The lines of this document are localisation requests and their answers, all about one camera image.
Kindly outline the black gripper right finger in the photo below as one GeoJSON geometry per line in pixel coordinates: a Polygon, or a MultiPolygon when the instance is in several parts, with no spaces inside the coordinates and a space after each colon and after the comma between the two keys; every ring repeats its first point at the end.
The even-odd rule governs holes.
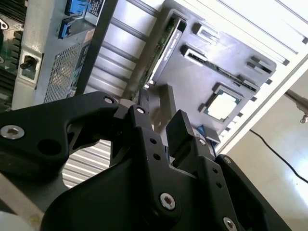
{"type": "Polygon", "coordinates": [[[194,135],[187,114],[178,110],[166,127],[173,167],[192,175],[184,209],[199,231],[288,231],[290,227],[227,155],[211,154],[194,135]]]}

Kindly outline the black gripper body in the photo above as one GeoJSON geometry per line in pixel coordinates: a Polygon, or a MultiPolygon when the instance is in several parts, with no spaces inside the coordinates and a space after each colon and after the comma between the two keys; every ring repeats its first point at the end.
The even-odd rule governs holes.
{"type": "Polygon", "coordinates": [[[43,231],[199,231],[214,222],[206,197],[218,170],[198,157],[193,168],[165,158],[127,159],[60,195],[47,209],[43,231]]]}

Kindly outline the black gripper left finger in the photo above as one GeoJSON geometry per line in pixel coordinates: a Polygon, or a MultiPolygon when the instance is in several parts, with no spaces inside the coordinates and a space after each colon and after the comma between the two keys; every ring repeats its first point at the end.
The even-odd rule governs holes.
{"type": "Polygon", "coordinates": [[[100,140],[111,142],[108,169],[131,158],[167,159],[144,108],[125,108],[108,94],[93,92],[2,113],[0,171],[44,217],[70,190],[62,177],[69,156],[100,140]]]}

